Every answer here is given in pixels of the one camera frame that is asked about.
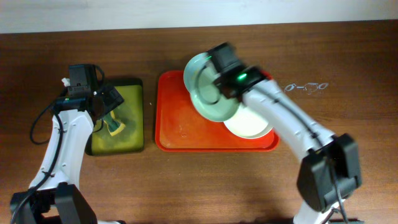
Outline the light green plate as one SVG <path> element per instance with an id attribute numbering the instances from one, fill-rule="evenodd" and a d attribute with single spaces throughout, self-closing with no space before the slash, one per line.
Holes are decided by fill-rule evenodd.
<path id="1" fill-rule="evenodd" d="M 190 93 L 190 99 L 196 111 L 205 119 L 214 122 L 224 122 L 230 119 L 239 108 L 239 101 L 235 98 L 227 99 L 212 83 L 195 84 L 196 90 Z"/>

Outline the light blue plate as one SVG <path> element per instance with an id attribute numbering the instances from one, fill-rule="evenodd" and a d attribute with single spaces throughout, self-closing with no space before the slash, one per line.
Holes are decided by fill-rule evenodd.
<path id="1" fill-rule="evenodd" d="M 197 88 L 195 84 L 200 81 L 201 85 L 211 85 L 220 73 L 216 71 L 211 55 L 203 52 L 192 57 L 186 64 L 183 71 L 183 82 L 189 93 L 193 93 Z"/>

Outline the green and yellow sponge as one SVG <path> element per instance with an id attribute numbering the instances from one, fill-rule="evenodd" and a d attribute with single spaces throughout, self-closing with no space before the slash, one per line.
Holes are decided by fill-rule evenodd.
<path id="1" fill-rule="evenodd" d="M 110 111 L 108 114 L 106 114 L 103 117 L 103 121 L 106 123 L 107 129 L 111 136 L 121 133 L 126 127 L 122 121 L 116 118 L 114 111 Z"/>

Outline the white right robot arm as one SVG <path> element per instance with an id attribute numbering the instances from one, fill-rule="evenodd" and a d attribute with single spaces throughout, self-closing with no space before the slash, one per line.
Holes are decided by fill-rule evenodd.
<path id="1" fill-rule="evenodd" d="M 206 51 L 217 78 L 214 86 L 266 119 L 300 161 L 297 188 L 303 204 L 291 223 L 331 223 L 340 213 L 351 223 L 344 201 L 362 184 L 358 143 L 309 117 L 259 67 L 238 58 L 225 42 Z"/>

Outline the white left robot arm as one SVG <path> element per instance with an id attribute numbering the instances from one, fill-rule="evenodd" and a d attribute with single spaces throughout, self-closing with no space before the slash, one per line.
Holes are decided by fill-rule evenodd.
<path id="1" fill-rule="evenodd" d="M 99 223 L 79 189 L 80 171 L 86 145 L 101 121 L 112 135 L 125 125 L 114 109 L 123 97 L 95 64 L 71 65 L 65 88 L 48 105 L 52 134 L 40 169 L 28 190 L 14 193 L 10 201 L 11 223 Z"/>

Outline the black tray with yellow liquid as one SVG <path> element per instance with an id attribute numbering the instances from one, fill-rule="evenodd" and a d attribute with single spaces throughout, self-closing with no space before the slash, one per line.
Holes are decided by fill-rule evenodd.
<path id="1" fill-rule="evenodd" d="M 114 109 L 115 116 L 125 129 L 111 136 L 103 119 L 94 125 L 85 152 L 89 156 L 110 156 L 141 152 L 144 148 L 143 86 L 139 78 L 118 78 L 109 81 L 124 98 L 124 103 Z"/>

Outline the red plastic tray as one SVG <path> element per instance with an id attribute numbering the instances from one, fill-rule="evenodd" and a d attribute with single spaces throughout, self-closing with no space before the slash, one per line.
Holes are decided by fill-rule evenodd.
<path id="1" fill-rule="evenodd" d="M 195 110 L 183 82 L 183 71 L 161 74 L 157 84 L 155 142 L 167 152 L 267 152 L 280 138 L 274 131 L 257 139 L 231 133 L 223 123 L 209 121 Z"/>

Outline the white plate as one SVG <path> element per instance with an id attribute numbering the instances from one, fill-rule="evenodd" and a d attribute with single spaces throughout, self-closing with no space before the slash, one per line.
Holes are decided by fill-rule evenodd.
<path id="1" fill-rule="evenodd" d="M 267 135 L 273 128 L 268 120 L 255 111 L 240 104 L 235 114 L 224 121 L 226 128 L 235 136 L 244 139 L 258 139 Z"/>

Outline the white chalk mark on table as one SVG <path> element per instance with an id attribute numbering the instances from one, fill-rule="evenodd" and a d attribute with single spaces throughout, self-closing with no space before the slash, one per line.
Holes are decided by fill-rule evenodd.
<path id="1" fill-rule="evenodd" d="M 284 88 L 284 92 L 290 92 L 290 91 L 294 91 L 294 90 L 298 90 L 298 91 L 302 91 L 308 95 L 311 95 L 313 93 L 315 93 L 316 91 L 319 90 L 324 90 L 329 86 L 329 83 L 314 83 L 314 82 L 308 82 L 304 85 L 298 85 L 296 83 L 292 83 L 287 85 Z"/>

